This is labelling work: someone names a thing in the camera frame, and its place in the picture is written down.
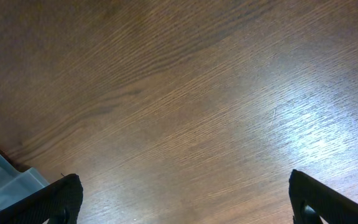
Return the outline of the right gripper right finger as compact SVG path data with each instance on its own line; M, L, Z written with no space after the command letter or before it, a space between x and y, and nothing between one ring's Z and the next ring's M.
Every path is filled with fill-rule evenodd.
M296 169L289 178L294 223L358 224L358 203Z

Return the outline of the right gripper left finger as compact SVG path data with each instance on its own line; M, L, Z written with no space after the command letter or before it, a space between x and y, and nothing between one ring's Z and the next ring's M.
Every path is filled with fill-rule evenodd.
M83 202L83 186L69 174L0 211L0 224L76 224Z

